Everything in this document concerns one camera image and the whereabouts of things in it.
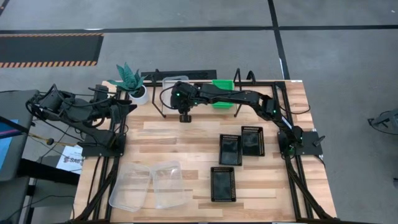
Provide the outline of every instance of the hazard stripe tape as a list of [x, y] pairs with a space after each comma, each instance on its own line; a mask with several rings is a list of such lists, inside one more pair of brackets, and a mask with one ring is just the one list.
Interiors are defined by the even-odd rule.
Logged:
[[70, 36], [104, 36], [102, 33], [87, 34], [0, 34], [0, 37], [70, 37]]
[[78, 62], [0, 62], [0, 68], [49, 68], [49, 67], [76, 67], [95, 66], [97, 61]]

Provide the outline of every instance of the black tray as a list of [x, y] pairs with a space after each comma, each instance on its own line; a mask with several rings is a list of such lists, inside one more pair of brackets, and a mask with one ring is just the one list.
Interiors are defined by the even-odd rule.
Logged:
[[242, 153], [244, 156], [265, 156], [262, 127], [242, 126]]
[[234, 167], [211, 168], [211, 201], [236, 202]]
[[240, 136], [220, 134], [220, 158], [218, 163], [230, 166], [242, 165], [242, 145]]

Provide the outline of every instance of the white paper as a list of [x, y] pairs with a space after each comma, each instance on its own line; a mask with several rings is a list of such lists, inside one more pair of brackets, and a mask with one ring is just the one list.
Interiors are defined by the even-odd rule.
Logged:
[[81, 150], [82, 148], [80, 146], [65, 146], [62, 153], [63, 155], [58, 161], [57, 168], [80, 174], [81, 168], [83, 167]]

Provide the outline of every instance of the green box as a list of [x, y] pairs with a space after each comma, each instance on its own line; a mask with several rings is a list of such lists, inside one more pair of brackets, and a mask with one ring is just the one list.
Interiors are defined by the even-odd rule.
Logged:
[[[211, 82], [220, 89], [234, 90], [234, 82], [232, 80], [212, 80]], [[233, 105], [233, 103], [224, 102], [212, 104], [215, 109], [230, 109]]]

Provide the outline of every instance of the clear plastic container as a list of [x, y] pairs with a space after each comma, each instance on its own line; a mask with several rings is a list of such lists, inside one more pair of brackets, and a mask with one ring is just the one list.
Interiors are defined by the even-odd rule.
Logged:
[[150, 183], [150, 169], [139, 164], [122, 164], [109, 204], [130, 212], [138, 211], [145, 202]]
[[155, 208], [174, 207], [187, 201], [178, 161], [156, 164], [150, 171], [154, 179]]

